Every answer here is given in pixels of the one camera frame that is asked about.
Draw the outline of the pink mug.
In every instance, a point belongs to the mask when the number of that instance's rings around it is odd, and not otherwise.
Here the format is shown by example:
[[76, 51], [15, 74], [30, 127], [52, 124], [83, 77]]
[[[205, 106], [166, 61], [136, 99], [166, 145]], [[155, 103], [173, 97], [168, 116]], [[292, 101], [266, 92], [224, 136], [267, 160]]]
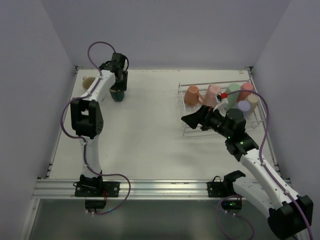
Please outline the pink mug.
[[216, 96], [221, 93], [221, 88], [216, 84], [210, 84], [206, 90], [203, 103], [209, 107], [215, 107], [217, 103]]

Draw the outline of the dark green mug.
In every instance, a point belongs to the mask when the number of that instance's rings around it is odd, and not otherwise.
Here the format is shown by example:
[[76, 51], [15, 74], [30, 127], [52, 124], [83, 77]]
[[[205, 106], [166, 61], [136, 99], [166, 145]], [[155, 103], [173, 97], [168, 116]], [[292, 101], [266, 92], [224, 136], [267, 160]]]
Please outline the dark green mug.
[[109, 89], [109, 93], [111, 98], [115, 101], [115, 102], [122, 102], [125, 98], [125, 90], [118, 90], [118, 89]]

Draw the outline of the orange mug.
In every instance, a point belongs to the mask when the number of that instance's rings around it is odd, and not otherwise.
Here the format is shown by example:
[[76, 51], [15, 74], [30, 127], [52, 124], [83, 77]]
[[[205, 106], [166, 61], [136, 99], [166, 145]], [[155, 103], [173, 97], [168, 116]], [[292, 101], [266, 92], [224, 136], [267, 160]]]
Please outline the orange mug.
[[190, 107], [204, 104], [204, 97], [200, 94], [200, 90], [196, 85], [190, 85], [184, 95], [184, 103]]

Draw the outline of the lavender cup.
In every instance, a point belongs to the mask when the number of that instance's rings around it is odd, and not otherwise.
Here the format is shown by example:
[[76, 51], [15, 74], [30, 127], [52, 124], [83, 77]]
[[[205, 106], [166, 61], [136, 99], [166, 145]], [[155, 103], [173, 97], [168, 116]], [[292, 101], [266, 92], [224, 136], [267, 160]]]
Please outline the lavender cup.
[[236, 104], [236, 107], [242, 111], [245, 117], [250, 115], [251, 105], [248, 101], [241, 100]]

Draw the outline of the cream and mint floral mug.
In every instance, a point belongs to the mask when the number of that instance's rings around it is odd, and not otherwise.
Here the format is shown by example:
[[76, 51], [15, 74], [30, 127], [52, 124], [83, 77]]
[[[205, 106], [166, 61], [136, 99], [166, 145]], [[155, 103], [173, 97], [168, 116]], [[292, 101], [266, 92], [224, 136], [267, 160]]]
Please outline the cream and mint floral mug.
[[95, 79], [96, 77], [94, 76], [90, 76], [90, 77], [84, 76], [82, 78], [82, 88], [84, 89], [84, 91], [87, 91], [91, 87]]

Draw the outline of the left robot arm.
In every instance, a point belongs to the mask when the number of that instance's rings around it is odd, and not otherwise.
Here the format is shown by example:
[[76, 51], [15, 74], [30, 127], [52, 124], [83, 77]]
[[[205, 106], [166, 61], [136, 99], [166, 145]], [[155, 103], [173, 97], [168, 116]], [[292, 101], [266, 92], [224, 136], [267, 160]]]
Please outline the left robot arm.
[[99, 188], [103, 183], [99, 161], [99, 136], [104, 127], [100, 104], [109, 93], [115, 102], [125, 98], [129, 60], [121, 53], [113, 53], [110, 61], [100, 65], [101, 76], [93, 81], [87, 93], [70, 104], [71, 127], [80, 138], [83, 168], [78, 184]]

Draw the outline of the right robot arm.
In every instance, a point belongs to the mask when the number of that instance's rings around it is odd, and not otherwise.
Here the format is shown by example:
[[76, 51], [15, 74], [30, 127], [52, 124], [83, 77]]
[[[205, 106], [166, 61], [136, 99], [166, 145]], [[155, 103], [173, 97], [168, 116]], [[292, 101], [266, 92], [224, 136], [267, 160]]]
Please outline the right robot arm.
[[300, 196], [265, 160], [262, 148], [246, 133], [246, 119], [241, 110], [229, 109], [222, 116], [217, 109], [203, 105], [181, 117], [190, 128], [213, 130], [225, 137], [227, 151], [257, 180], [254, 185], [241, 171], [224, 176], [228, 196], [240, 195], [267, 219], [274, 235], [285, 240], [303, 230], [311, 231], [314, 203], [308, 195]]

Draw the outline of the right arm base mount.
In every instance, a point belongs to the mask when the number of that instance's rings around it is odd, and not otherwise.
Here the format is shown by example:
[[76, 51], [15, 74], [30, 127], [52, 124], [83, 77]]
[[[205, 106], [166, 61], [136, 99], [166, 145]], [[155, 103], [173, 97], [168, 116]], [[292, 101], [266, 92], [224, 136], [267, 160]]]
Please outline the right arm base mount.
[[234, 191], [233, 183], [237, 179], [246, 177], [246, 175], [240, 170], [236, 170], [226, 174], [224, 177], [216, 175], [213, 180], [208, 181], [207, 193], [209, 198], [225, 198], [236, 195]]

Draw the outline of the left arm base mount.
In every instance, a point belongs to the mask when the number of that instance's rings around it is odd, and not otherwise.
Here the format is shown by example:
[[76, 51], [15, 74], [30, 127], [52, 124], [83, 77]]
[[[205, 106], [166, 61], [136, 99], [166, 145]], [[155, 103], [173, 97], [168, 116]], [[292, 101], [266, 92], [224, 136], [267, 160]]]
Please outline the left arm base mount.
[[103, 181], [101, 176], [85, 177], [80, 176], [79, 181], [74, 182], [74, 195], [84, 198], [117, 198], [119, 196], [120, 182], [118, 181]]

